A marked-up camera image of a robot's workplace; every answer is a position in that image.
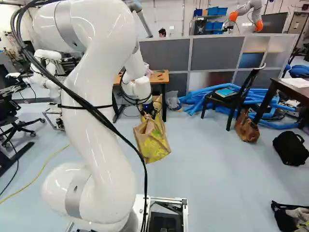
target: office chair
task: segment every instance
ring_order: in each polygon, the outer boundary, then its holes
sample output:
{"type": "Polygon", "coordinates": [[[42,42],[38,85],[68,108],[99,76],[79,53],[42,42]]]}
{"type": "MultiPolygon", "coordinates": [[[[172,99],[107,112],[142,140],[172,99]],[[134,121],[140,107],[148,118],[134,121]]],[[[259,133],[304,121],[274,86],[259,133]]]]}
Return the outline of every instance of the office chair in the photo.
{"type": "Polygon", "coordinates": [[[204,99],[204,103],[203,103],[203,110],[202,110],[201,119],[204,118],[206,107],[207,107],[207,104],[209,102],[213,103],[213,107],[212,107],[213,110],[216,109],[217,105],[229,108],[230,114],[228,116],[228,120],[227,120],[227,124],[226,124],[226,130],[229,131],[236,108],[237,108],[237,116],[236,116],[236,120],[237,120],[238,117],[240,116],[241,109],[243,108],[243,102],[245,101],[245,99],[246,99],[246,97],[249,93],[249,90],[250,90],[254,80],[256,79],[258,72],[261,69],[264,69],[265,67],[266,67],[266,64],[264,63],[264,65],[261,68],[252,69],[249,76],[247,77],[247,79],[242,84],[240,90],[235,95],[223,98],[220,95],[216,94],[216,91],[218,89],[216,89],[213,92],[206,95],[205,99],[204,99]]]}
{"type": "Polygon", "coordinates": [[[4,139],[3,137],[4,135],[9,134],[7,138],[1,143],[3,147],[10,146],[9,141],[17,131],[24,131],[30,133],[31,137],[35,137],[36,133],[34,130],[33,131],[28,130],[24,127],[36,123],[38,121],[40,121],[41,123],[45,122],[44,118],[38,118],[30,122],[19,121],[18,123],[15,123],[18,120],[18,117],[16,117],[15,115],[17,114],[17,110],[19,109],[21,109],[21,107],[14,100],[12,100],[11,95],[6,97],[0,97],[0,127],[9,124],[12,125],[11,128],[0,134],[0,140],[4,139]]]}

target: person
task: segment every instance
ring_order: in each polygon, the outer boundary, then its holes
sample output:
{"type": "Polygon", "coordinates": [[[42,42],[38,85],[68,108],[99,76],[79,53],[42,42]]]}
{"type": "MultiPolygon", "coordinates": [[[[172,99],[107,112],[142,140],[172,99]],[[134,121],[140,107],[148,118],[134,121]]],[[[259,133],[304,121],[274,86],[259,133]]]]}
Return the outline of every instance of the person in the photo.
{"type": "Polygon", "coordinates": [[[159,30],[159,36],[160,36],[160,37],[166,37],[166,30],[165,30],[164,28],[161,28],[161,29],[159,30]]]}

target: computer monitor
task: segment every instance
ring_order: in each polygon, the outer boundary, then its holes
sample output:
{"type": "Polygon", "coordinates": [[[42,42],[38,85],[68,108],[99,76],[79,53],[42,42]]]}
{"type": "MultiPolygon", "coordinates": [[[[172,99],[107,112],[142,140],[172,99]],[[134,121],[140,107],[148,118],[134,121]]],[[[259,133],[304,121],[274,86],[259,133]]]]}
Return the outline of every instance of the computer monitor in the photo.
{"type": "Polygon", "coordinates": [[[282,33],[287,12],[262,15],[263,29],[259,33],[282,33]]]}

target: yellow paper bag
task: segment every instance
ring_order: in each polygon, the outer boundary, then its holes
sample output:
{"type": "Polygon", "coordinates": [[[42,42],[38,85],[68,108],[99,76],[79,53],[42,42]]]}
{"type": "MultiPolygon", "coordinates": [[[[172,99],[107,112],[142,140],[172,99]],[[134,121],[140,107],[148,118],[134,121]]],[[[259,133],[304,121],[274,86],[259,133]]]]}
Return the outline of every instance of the yellow paper bag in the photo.
{"type": "Polygon", "coordinates": [[[166,138],[165,124],[157,114],[155,120],[147,118],[133,128],[139,151],[146,163],[158,161],[167,156],[171,149],[166,138]]]}

